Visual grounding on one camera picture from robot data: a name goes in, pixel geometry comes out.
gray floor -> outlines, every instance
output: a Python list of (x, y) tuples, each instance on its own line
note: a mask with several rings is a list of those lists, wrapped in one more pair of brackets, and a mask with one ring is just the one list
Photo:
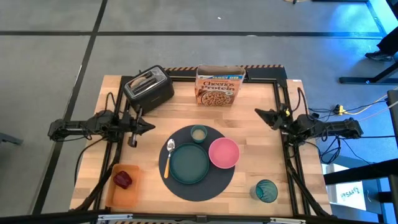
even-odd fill
[[(100, 4), (100, 0), (0, 1), (0, 30), (92, 30)], [(307, 1), (293, 6), (282, 0), (112, 0), (100, 30), (378, 32), (363, 3)], [(24, 139), (23, 146), (0, 144), (0, 216), (29, 213), (52, 145), (48, 126), (65, 111), (87, 42), (88, 37), (0, 36), (0, 132)], [(354, 108), (372, 103), (392, 88), (337, 81), (340, 76), (374, 76), (388, 67), (389, 63), (363, 57), (377, 50), (377, 43), (309, 37), (97, 37), (73, 119), (93, 114), (103, 75), (133, 75), (154, 64), (283, 64), (289, 78), (303, 80), (311, 107), (338, 103)], [(375, 105), (356, 118), (383, 108)], [(361, 126), (368, 136), (393, 133), (388, 112)], [(68, 209), (73, 170), (84, 143), (64, 144), (44, 212)], [(393, 139), (349, 143), (368, 161), (398, 157)], [(327, 146), (319, 145), (323, 150)], [(354, 157), (345, 146), (341, 153)]]

small bowl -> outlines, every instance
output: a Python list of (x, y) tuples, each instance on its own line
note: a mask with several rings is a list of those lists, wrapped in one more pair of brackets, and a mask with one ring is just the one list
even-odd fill
[[(203, 138), (203, 139), (195, 139), (194, 137), (193, 137), (193, 132), (195, 131), (195, 130), (197, 130), (197, 129), (199, 129), (199, 130), (202, 130), (204, 133), (205, 133), (205, 137)], [(194, 142), (196, 142), (196, 143), (202, 143), (204, 140), (205, 140), (205, 138), (207, 137), (207, 129), (203, 126), (203, 125), (195, 125), (194, 127), (192, 127), (192, 129), (191, 129), (191, 137), (192, 137), (192, 139), (193, 139), (193, 141)]]
[(232, 139), (219, 138), (209, 148), (210, 161), (221, 169), (229, 169), (236, 165), (240, 157), (239, 147)]

round placemat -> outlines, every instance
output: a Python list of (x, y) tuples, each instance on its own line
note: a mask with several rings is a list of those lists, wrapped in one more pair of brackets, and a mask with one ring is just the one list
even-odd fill
[[(164, 184), (173, 194), (185, 200), (200, 202), (209, 200), (224, 191), (224, 189), (231, 182), (232, 176), (234, 175), (235, 166), (229, 169), (220, 169), (210, 162), (207, 175), (201, 181), (195, 184), (180, 183), (179, 181), (175, 180), (172, 175), (169, 175), (169, 178), (165, 179), (164, 170), (167, 162), (167, 156), (169, 155), (169, 152), (166, 149), (167, 141), (170, 138), (173, 139), (175, 142), (175, 147), (185, 143), (194, 143), (191, 137), (192, 127), (193, 125), (179, 129), (166, 140), (165, 144), (160, 150), (159, 172)], [(198, 145), (201, 146), (208, 154), (210, 144), (214, 140), (224, 136), (214, 128), (209, 126), (205, 127), (207, 129), (207, 137)]]
[(193, 143), (179, 145), (170, 158), (170, 173), (183, 184), (201, 181), (209, 170), (209, 158), (202, 147)]

wooden table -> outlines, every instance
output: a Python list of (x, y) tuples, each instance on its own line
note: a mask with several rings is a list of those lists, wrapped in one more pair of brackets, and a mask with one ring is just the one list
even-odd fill
[[(96, 112), (104, 109), (108, 92), (113, 92), (117, 97), (120, 80), (121, 76), (116, 75), (104, 77)], [(287, 83), (291, 105), (294, 107), (298, 101), (297, 87), (303, 88), (302, 82), (287, 80)], [(131, 133), (125, 135), (120, 163), (138, 165), (143, 171), (139, 202), (129, 212), (292, 216), (280, 132), (271, 130), (254, 112), (255, 108), (276, 110), (272, 85), (244, 83), (232, 107), (197, 106), (193, 85), (193, 82), (173, 83), (174, 97), (144, 116), (144, 119), (156, 125), (156, 128), (138, 136), (136, 148), (127, 145), (127, 137)], [(108, 109), (113, 110), (111, 103), (108, 103), (108, 106)], [(294, 117), (304, 112), (304, 105), (301, 104)], [(190, 202), (175, 196), (164, 185), (158, 168), (162, 145), (172, 133), (192, 124), (204, 124), (217, 129), (226, 137), (234, 139), (241, 150), (241, 158), (236, 165), (231, 183), (219, 196), (204, 202)], [(106, 142), (102, 141), (84, 153), (70, 208), (79, 206), (97, 184), (105, 147)], [(300, 155), (309, 191), (323, 209), (331, 213), (317, 149), (310, 144), (300, 146)], [(264, 203), (250, 197), (249, 189), (261, 179), (269, 179), (276, 184), (279, 194), (275, 202)], [(101, 208), (104, 208), (107, 189), (108, 184), (103, 190)], [(300, 190), (297, 186), (296, 194), (298, 209), (303, 213)]]

cheerios protein box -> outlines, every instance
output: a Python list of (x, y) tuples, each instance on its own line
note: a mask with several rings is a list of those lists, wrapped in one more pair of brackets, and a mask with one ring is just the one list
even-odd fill
[(231, 106), (245, 74), (245, 69), (238, 66), (199, 65), (195, 80), (197, 103), (205, 106)]

